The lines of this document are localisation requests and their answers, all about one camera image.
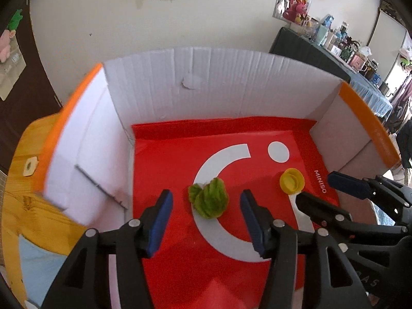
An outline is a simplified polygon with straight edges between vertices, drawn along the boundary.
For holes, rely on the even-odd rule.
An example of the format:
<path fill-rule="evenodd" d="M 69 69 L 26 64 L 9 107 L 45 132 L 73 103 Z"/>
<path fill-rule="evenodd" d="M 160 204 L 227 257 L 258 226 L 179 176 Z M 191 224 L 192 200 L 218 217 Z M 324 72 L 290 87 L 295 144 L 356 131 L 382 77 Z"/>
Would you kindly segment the yellow plastic lid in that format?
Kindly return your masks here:
<path fill-rule="evenodd" d="M 280 176 L 279 185 L 287 195 L 295 195 L 304 189 L 304 176 L 299 169 L 289 168 Z"/>

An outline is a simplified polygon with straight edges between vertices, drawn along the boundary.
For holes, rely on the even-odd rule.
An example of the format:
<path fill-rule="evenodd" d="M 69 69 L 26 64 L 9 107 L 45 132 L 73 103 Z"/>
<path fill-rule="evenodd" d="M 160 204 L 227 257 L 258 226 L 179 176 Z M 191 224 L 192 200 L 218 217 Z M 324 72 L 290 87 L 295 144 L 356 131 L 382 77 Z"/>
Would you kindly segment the green pipe cleaner ball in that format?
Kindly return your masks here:
<path fill-rule="evenodd" d="M 188 187 L 188 200 L 200 216 L 215 219 L 223 215 L 229 204 L 225 183 L 219 177 L 204 186 L 194 183 Z"/>

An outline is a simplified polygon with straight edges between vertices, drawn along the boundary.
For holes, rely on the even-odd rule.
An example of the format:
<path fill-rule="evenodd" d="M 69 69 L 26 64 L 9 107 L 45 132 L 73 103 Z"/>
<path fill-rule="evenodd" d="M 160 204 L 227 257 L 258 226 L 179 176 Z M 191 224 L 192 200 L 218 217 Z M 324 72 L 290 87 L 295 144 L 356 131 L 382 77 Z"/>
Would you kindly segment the red Miniso bag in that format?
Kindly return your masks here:
<path fill-rule="evenodd" d="M 312 140 L 314 122 L 281 117 L 135 124 L 133 214 L 168 189 L 173 194 L 161 247 L 144 262 L 156 308 L 257 308 L 270 262 L 253 249 L 240 209 L 249 189 L 276 218 L 304 231 L 279 180 L 298 169 L 306 191 L 336 204 Z"/>

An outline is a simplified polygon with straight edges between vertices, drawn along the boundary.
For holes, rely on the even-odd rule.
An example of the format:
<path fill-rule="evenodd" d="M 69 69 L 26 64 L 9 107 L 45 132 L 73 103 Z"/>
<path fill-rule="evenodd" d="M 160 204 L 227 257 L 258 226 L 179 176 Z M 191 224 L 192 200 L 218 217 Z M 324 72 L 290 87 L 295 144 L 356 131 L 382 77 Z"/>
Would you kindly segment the orange white cardboard box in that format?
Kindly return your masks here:
<path fill-rule="evenodd" d="M 255 308 L 270 263 L 253 249 L 242 191 L 290 226 L 313 231 L 279 185 L 296 168 L 307 191 L 371 222 L 370 204 L 338 193 L 326 177 L 383 174 L 399 155 L 343 79 L 273 54 L 186 47 L 96 65 L 39 161 L 34 190 L 101 231 L 171 191 L 161 247 L 144 260 L 156 308 Z"/>

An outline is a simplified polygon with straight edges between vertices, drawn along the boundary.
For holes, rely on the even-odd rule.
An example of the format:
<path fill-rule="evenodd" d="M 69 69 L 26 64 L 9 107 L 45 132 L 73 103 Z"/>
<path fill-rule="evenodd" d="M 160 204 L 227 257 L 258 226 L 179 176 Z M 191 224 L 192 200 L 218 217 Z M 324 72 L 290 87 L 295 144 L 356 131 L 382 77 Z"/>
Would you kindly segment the light blue towel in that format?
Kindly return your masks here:
<path fill-rule="evenodd" d="M 18 246 L 28 301 L 40 308 L 67 256 L 45 250 L 22 235 L 18 236 Z"/>

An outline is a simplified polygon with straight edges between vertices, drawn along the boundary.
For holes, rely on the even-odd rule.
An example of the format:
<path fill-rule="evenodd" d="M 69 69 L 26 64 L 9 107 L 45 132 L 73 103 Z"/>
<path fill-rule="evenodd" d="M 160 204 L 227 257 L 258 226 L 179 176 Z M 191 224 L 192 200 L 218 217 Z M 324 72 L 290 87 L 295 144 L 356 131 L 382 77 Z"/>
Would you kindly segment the wooden flower coaster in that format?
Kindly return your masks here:
<path fill-rule="evenodd" d="M 28 158 L 27 161 L 24 164 L 24 169 L 23 169 L 22 176 L 23 177 L 32 176 L 34 174 L 34 172 L 36 171 L 38 163 L 39 163 L 39 161 L 38 161 L 37 156 Z"/>

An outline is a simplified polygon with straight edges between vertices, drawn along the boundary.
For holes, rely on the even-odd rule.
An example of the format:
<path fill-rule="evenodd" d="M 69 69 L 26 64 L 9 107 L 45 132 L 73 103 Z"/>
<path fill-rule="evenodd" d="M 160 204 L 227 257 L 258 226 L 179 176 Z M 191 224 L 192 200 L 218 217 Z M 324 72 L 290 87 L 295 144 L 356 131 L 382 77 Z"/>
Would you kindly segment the clutter of bottles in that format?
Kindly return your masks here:
<path fill-rule="evenodd" d="M 379 88 L 378 84 L 367 78 L 367 69 L 370 64 L 368 56 L 360 52 L 362 49 L 360 43 L 347 34 L 347 26 L 344 24 L 340 28 L 331 29 L 333 20 L 334 17 L 331 14 L 322 18 L 317 24 L 310 41 L 326 49 L 352 71 L 364 76 Z"/>

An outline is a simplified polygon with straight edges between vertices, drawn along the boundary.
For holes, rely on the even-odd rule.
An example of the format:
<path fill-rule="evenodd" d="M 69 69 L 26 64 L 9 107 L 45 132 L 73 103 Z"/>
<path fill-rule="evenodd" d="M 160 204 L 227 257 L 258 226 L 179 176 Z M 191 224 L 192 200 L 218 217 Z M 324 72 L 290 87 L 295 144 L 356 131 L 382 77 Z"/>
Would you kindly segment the dark cloth side table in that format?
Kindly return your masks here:
<path fill-rule="evenodd" d="M 352 71 L 333 54 L 289 28 L 278 31 L 269 51 L 282 57 L 314 66 L 346 81 L 382 121 L 388 120 L 392 105 L 379 89 L 364 76 Z"/>

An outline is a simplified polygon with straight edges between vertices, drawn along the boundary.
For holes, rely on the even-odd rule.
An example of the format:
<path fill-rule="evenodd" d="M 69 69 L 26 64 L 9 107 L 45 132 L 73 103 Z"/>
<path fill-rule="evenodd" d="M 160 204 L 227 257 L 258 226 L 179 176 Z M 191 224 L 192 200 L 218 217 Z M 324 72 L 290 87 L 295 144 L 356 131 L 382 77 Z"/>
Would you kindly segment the pink dragon plush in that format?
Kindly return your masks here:
<path fill-rule="evenodd" d="M 289 0 L 290 6 L 284 11 L 283 18 L 301 25 L 307 19 L 308 0 Z"/>

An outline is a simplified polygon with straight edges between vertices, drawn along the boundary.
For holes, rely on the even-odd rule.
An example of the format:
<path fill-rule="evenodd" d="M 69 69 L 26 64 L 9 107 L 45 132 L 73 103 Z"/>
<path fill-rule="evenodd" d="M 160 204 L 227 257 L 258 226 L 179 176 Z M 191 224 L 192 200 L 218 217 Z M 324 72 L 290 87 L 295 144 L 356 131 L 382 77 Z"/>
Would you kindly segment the pink plush toys bunch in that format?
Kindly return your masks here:
<path fill-rule="evenodd" d="M 2 64 L 5 63 L 11 55 L 11 40 L 15 37 L 16 30 L 22 19 L 22 9 L 16 10 L 11 20 L 9 21 L 6 29 L 1 34 L 0 60 Z"/>

